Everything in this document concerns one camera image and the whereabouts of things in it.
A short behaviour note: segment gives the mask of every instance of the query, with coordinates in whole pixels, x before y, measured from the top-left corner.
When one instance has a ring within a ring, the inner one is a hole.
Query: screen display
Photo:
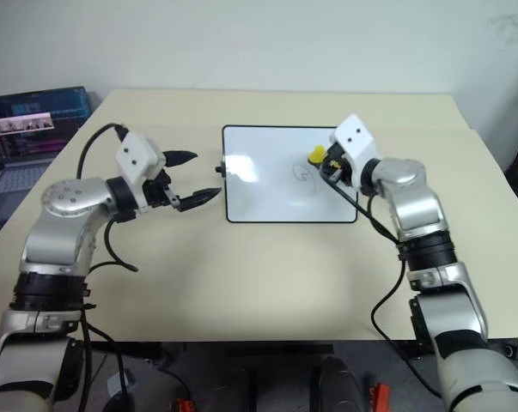
[[[53,155],[90,114],[84,88],[0,96],[0,151],[5,158]]]

